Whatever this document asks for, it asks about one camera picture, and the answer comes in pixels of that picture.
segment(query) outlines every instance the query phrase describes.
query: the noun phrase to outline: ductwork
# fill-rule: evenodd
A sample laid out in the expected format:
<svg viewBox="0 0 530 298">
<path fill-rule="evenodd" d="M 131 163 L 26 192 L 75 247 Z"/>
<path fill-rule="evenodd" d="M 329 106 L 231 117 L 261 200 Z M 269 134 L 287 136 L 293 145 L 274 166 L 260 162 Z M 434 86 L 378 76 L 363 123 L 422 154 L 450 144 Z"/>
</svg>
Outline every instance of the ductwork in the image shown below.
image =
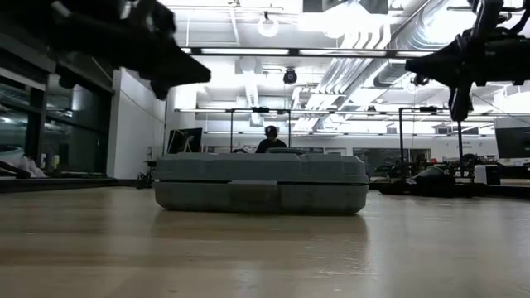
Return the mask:
<svg viewBox="0 0 530 298">
<path fill-rule="evenodd" d="M 300 92 L 302 91 L 302 87 L 296 87 L 292 91 L 292 106 L 291 109 L 296 109 L 298 107 L 298 104 L 300 104 Z"/>
<path fill-rule="evenodd" d="M 244 57 L 239 61 L 243 75 L 245 76 L 245 94 L 249 108 L 259 107 L 258 82 L 256 76 L 256 60 Z M 263 119 L 257 113 L 252 113 L 250 117 L 250 127 L 263 127 Z"/>
<path fill-rule="evenodd" d="M 445 46 L 445 42 L 436 42 L 427 33 L 428 24 L 432 22 L 435 14 L 441 9 L 446 9 L 448 5 L 449 0 L 431 1 L 428 3 L 423 11 L 418 13 L 417 19 L 411 22 L 397 38 L 388 44 L 388 48 L 399 50 L 437 50 Z M 351 95 L 356 89 L 364 85 L 370 77 L 373 77 L 376 71 L 379 71 L 379 73 L 373 78 L 375 86 L 377 84 L 383 86 L 395 84 L 407 73 L 403 63 L 388 60 L 372 60 L 364 72 L 356 76 L 353 83 L 344 91 L 348 95 Z"/>
<path fill-rule="evenodd" d="M 358 3 L 351 2 L 347 9 L 357 9 L 360 15 L 365 15 L 366 19 L 370 18 L 368 12 L 364 10 Z M 383 49 L 390 42 L 390 26 L 387 23 L 380 23 L 381 25 L 374 28 L 349 32 L 344 36 L 340 48 L 348 49 Z M 333 59 L 330 67 L 326 71 L 324 78 L 315 88 L 315 92 L 320 94 L 341 94 L 345 91 L 347 86 L 351 84 L 353 79 L 358 76 L 369 63 L 362 59 Z M 327 95 L 321 99 L 318 94 L 311 96 L 309 106 L 306 109 L 326 110 L 337 97 L 330 97 Z M 294 130 L 308 130 L 317 123 L 318 118 L 301 118 L 294 128 Z"/>
</svg>

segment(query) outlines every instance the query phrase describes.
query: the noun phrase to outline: black equipment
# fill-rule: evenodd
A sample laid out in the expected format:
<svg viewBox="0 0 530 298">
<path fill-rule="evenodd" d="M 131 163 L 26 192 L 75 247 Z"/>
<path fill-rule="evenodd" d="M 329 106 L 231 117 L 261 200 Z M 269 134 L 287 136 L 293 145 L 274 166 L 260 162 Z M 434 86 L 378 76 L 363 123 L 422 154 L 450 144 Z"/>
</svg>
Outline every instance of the black equipment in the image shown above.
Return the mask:
<svg viewBox="0 0 530 298">
<path fill-rule="evenodd" d="M 172 130 L 169 134 L 167 153 L 200 152 L 202 128 Z"/>
<path fill-rule="evenodd" d="M 286 69 L 285 74 L 283 75 L 283 83 L 285 84 L 294 84 L 298 76 L 294 69 Z"/>
<path fill-rule="evenodd" d="M 174 14 L 157 0 L 8 0 L 0 18 L 22 25 L 60 56 L 80 52 L 151 81 L 158 99 L 171 87 L 210 81 L 210 70 L 175 43 Z M 127 18 L 122 19 L 126 7 Z M 62 82 L 73 86 L 75 82 Z"/>
<path fill-rule="evenodd" d="M 450 115 L 454 121 L 464 121 L 473 109 L 471 85 L 485 86 L 488 82 L 512 81 L 521 85 L 530 79 L 530 40 L 519 32 L 530 17 L 530 1 L 523 7 L 503 7 L 503 0 L 468 0 L 477 15 L 473 28 L 465 30 L 448 46 L 434 54 L 407 60 L 405 69 L 417 74 L 415 84 L 435 79 L 450 89 Z M 501 12 L 522 12 L 512 28 L 497 27 L 511 15 Z"/>
</svg>

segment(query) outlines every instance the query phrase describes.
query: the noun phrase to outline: glass window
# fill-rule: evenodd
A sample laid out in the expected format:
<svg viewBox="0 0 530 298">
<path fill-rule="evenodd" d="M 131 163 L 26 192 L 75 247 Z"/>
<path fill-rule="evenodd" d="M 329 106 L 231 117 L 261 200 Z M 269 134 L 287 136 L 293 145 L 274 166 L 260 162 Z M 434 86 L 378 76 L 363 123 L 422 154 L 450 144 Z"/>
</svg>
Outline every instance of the glass window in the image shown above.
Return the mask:
<svg viewBox="0 0 530 298">
<path fill-rule="evenodd" d="M 59 75 L 50 75 L 46 88 L 48 115 L 68 118 L 79 125 L 107 131 L 110 99 L 105 99 L 80 85 L 65 89 L 59 82 Z"/>
<path fill-rule="evenodd" d="M 401 160 L 399 149 L 385 148 L 355 148 L 354 155 L 364 162 L 369 176 L 387 176 L 387 173 Z M 405 149 L 404 159 L 408 161 L 408 149 Z"/>
<path fill-rule="evenodd" d="M 46 171 L 104 173 L 105 136 L 47 119 L 41 167 Z"/>
<path fill-rule="evenodd" d="M 18 103 L 30 104 L 30 88 L 12 79 L 0 75 L 0 99 L 8 99 Z"/>
<path fill-rule="evenodd" d="M 24 154 L 26 132 L 27 114 L 0 104 L 0 160 Z"/>
</svg>

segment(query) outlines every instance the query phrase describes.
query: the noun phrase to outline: wooden floor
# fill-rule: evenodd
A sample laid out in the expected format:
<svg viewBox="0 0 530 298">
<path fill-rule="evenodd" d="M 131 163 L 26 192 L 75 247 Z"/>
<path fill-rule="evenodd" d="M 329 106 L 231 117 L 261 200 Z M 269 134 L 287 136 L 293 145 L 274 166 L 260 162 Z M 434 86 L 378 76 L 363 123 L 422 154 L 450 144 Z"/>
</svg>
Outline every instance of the wooden floor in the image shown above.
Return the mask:
<svg viewBox="0 0 530 298">
<path fill-rule="evenodd" d="M 195 214 L 150 190 L 0 195 L 0 297 L 530 297 L 530 203 L 370 193 L 355 217 Z"/>
</svg>

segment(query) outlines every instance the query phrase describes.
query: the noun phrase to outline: cap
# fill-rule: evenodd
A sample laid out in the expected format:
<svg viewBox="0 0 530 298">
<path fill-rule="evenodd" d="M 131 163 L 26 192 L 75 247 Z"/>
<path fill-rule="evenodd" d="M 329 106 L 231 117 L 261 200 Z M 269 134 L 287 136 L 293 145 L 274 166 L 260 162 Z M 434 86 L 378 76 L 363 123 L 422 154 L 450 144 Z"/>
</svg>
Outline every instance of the cap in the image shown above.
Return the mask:
<svg viewBox="0 0 530 298">
<path fill-rule="evenodd" d="M 278 130 L 275 126 L 273 125 L 270 125 L 270 126 L 267 126 L 265 128 L 265 135 L 268 136 L 268 135 L 273 135 L 273 136 L 277 136 L 278 134 Z"/>
</svg>

